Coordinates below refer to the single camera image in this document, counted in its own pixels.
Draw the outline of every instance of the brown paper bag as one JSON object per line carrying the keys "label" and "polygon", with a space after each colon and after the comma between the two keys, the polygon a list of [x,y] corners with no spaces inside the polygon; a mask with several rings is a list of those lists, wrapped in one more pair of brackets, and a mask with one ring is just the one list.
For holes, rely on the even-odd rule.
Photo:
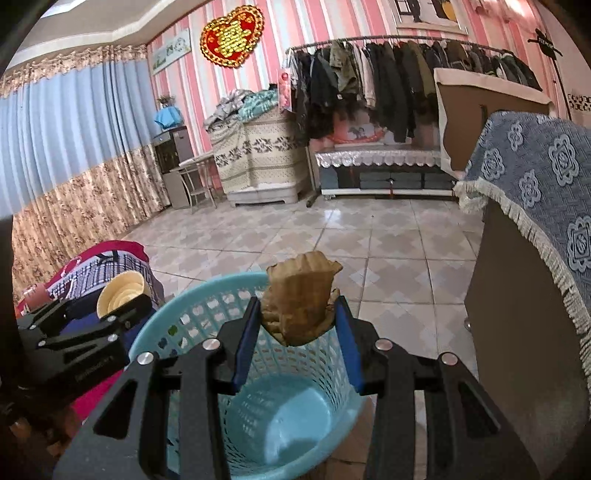
{"label": "brown paper bag", "polygon": [[326,333],[335,321],[332,281],[343,269],[322,252],[308,252],[267,268],[263,326],[284,346],[299,346]]}

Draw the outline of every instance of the white lace tablecloth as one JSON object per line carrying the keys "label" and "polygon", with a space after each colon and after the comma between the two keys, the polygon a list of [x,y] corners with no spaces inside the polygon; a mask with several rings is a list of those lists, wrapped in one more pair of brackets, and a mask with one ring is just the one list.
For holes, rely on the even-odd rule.
{"label": "white lace tablecloth", "polygon": [[319,167],[359,167],[361,165],[418,165],[434,167],[441,164],[440,150],[419,150],[389,145],[383,147],[352,147],[348,150],[316,152]]}

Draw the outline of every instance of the light blue plastic basket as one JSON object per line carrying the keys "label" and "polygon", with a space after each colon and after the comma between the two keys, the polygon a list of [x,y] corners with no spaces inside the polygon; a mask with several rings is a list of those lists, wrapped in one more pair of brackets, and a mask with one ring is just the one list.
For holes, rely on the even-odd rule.
{"label": "light blue plastic basket", "polygon": [[[129,352],[161,358],[215,337],[262,297],[266,273],[229,275],[184,292],[148,321]],[[168,467],[178,472],[177,393],[168,419]],[[363,399],[349,385],[335,329],[301,347],[283,347],[261,327],[248,380],[220,395],[220,424],[234,480],[290,480],[322,463],[350,432]]]}

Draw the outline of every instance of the pink striped wall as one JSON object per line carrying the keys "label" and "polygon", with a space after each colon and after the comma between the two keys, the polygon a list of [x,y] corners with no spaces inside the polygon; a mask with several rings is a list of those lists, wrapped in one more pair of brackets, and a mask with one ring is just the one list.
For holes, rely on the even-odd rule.
{"label": "pink striped wall", "polygon": [[[456,0],[456,8],[464,8],[469,37],[437,31],[416,30],[396,26],[394,0],[212,0],[180,19],[174,26],[148,46],[151,54],[165,40],[189,28],[193,51],[152,78],[154,95],[170,93],[189,127],[196,153],[211,149],[202,125],[215,110],[220,97],[234,88],[253,91],[267,88],[277,81],[278,69],[285,50],[290,46],[338,37],[357,35],[429,34],[443,38],[462,38],[497,48],[514,51],[530,65],[547,94],[557,103],[557,92],[551,63],[539,52],[532,32],[542,25],[534,0],[521,2],[524,20],[504,22],[479,15],[469,0]],[[265,17],[265,31],[254,52],[239,69],[215,66],[199,50],[201,30],[213,18],[222,16],[242,4],[257,5]]]}

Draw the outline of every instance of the silver bolt head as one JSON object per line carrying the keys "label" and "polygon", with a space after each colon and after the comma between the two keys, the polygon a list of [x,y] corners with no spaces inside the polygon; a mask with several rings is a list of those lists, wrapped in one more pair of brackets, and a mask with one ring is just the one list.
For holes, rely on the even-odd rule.
{"label": "silver bolt head", "polygon": [[149,365],[154,361],[154,354],[152,352],[144,352],[138,355],[138,363],[140,365]]}
{"label": "silver bolt head", "polygon": [[387,338],[380,338],[380,340],[375,342],[375,347],[382,352],[391,350],[393,346],[394,344]]}
{"label": "silver bolt head", "polygon": [[208,338],[202,345],[205,350],[217,350],[222,346],[222,343],[217,338]]}
{"label": "silver bolt head", "polygon": [[456,355],[454,355],[451,352],[446,352],[441,356],[441,361],[445,365],[449,365],[450,367],[453,367],[454,365],[456,365],[457,360],[458,360],[458,358],[456,357]]}

